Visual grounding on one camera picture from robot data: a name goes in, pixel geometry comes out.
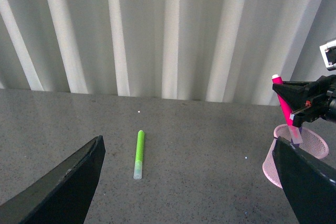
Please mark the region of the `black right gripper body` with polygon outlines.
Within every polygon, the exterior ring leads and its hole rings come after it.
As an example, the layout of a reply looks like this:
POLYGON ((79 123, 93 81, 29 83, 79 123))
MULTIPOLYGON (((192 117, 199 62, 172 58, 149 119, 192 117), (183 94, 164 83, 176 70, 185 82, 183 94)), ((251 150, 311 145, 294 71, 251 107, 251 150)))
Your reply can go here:
POLYGON ((335 75, 321 76, 304 89, 304 122, 319 118, 335 123, 335 75))

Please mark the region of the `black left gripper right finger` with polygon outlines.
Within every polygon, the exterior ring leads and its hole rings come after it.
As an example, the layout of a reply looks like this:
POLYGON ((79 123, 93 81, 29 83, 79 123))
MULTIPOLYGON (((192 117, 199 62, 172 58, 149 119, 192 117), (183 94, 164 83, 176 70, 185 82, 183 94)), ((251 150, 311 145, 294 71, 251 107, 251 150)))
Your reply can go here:
POLYGON ((283 137, 272 156, 299 223, 335 223, 335 169, 283 137))

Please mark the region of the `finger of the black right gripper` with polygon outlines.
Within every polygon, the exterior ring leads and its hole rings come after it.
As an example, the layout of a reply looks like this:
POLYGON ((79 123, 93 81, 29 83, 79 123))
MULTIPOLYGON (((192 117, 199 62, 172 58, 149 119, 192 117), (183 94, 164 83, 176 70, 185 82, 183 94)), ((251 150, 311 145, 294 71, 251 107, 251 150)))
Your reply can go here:
POLYGON ((309 109, 310 109, 309 106, 304 106, 302 108, 293 111, 290 114, 290 119, 292 120, 292 125, 294 127, 302 127, 302 124, 305 122, 306 119, 306 113, 309 109))
POLYGON ((310 82, 285 81, 274 83, 272 89, 287 103, 292 111, 306 106, 305 88, 310 82))

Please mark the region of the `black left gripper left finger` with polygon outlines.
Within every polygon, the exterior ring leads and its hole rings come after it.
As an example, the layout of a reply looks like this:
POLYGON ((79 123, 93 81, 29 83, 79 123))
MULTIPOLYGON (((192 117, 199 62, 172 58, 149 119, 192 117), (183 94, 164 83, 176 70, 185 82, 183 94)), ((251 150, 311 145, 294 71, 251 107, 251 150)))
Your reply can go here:
POLYGON ((102 136, 1 205, 1 223, 84 223, 105 156, 102 136))

